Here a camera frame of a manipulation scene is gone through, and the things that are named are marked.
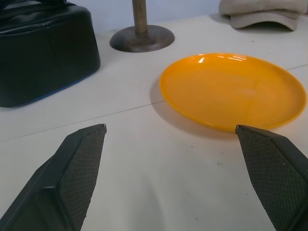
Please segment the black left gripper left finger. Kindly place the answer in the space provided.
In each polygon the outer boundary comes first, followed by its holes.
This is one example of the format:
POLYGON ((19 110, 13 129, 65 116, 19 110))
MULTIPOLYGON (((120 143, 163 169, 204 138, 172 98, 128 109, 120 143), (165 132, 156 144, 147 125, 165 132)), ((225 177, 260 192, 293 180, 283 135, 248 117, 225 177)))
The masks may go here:
POLYGON ((68 135, 0 219, 0 231, 80 231, 96 186, 105 124, 68 135))

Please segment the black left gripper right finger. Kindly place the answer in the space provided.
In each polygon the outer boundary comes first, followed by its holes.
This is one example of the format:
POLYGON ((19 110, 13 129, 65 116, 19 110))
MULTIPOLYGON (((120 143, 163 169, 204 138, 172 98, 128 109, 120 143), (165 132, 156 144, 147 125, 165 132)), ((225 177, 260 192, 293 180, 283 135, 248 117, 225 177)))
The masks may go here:
POLYGON ((251 184, 276 231, 308 231, 308 158, 286 137, 235 129, 251 184))

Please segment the orange plastic plate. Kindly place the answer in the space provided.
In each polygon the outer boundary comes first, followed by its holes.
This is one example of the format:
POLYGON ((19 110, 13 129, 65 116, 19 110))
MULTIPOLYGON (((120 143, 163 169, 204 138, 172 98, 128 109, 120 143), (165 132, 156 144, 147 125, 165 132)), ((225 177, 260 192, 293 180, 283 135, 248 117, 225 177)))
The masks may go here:
POLYGON ((267 61, 234 53, 198 54, 168 66, 159 79, 166 102, 184 117, 212 129, 262 129, 298 118, 307 105, 300 81, 267 61))

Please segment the black leather bag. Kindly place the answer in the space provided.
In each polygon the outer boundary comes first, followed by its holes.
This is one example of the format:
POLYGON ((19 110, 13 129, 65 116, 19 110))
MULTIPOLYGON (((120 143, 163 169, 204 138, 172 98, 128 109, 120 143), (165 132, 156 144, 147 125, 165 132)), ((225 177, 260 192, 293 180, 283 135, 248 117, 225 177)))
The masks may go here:
POLYGON ((0 0, 0 107, 52 95, 100 65, 87 8, 68 0, 0 0))

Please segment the brown wooden stand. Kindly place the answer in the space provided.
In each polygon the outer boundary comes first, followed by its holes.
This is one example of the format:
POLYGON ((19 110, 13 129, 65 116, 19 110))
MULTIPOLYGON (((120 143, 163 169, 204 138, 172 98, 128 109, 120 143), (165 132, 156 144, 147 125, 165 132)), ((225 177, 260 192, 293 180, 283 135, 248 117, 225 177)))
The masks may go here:
POLYGON ((150 52, 171 45, 174 34, 167 28, 148 25, 146 0, 132 0, 134 26, 116 32, 110 40, 110 46, 123 52, 150 52))

